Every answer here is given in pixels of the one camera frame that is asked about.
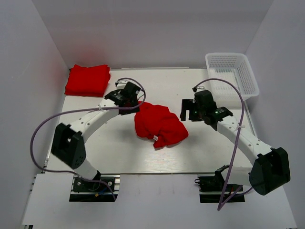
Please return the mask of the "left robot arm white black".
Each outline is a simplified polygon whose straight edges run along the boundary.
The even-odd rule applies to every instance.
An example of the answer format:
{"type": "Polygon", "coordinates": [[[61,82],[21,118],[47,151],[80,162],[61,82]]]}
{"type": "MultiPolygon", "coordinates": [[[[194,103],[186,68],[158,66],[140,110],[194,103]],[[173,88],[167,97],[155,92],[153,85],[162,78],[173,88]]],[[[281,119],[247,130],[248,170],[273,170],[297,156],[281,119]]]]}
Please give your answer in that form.
{"type": "Polygon", "coordinates": [[[89,137],[109,120],[140,111],[138,94],[145,92],[135,80],[123,78],[115,83],[116,89],[107,93],[97,107],[78,120],[55,129],[51,153],[72,169],[72,173],[84,179],[89,190],[101,184],[101,174],[86,159],[85,143],[89,137]]]}

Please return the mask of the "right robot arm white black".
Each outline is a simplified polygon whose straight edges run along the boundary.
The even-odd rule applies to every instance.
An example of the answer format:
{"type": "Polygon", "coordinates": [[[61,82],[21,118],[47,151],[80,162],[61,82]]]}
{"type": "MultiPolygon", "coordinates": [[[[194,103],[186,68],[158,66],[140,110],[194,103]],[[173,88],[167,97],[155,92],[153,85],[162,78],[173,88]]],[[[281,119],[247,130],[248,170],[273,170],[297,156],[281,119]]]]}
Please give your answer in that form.
{"type": "Polygon", "coordinates": [[[224,135],[247,157],[251,167],[222,166],[212,177],[200,182],[201,191],[227,190],[231,185],[252,187],[265,196],[291,180],[288,153],[281,147],[273,148],[239,125],[226,107],[217,107],[208,90],[196,92],[193,99],[183,99],[181,121],[203,121],[224,135]]]}

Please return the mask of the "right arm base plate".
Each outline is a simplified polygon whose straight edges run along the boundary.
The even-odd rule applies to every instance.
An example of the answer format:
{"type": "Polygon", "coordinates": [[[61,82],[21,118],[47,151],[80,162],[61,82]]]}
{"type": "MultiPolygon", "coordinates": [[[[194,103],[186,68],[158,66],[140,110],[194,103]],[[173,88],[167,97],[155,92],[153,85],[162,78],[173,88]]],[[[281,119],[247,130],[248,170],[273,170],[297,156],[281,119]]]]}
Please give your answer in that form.
{"type": "MultiPolygon", "coordinates": [[[[195,184],[199,188],[199,198],[200,203],[218,203],[221,197],[221,192],[223,186],[222,183],[217,180],[215,176],[198,176],[194,180],[195,184]]],[[[239,185],[229,184],[226,187],[224,193],[224,200],[226,200],[233,192],[238,189],[239,185]]],[[[245,198],[242,195],[243,188],[241,188],[237,194],[231,198],[229,203],[243,203],[245,202],[245,198]]]]}

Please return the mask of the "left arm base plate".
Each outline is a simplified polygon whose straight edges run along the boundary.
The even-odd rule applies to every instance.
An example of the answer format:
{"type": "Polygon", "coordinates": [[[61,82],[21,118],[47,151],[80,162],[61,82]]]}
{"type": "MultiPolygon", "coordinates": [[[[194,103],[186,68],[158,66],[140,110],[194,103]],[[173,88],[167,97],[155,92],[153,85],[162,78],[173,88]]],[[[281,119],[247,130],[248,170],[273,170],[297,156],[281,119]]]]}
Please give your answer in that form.
{"type": "MultiPolygon", "coordinates": [[[[120,188],[120,176],[101,176],[101,181],[107,183],[107,185],[111,188],[115,198],[117,198],[120,188]]],[[[86,182],[75,176],[72,180],[69,201],[98,203],[115,202],[115,199],[105,184],[86,182]]]]}

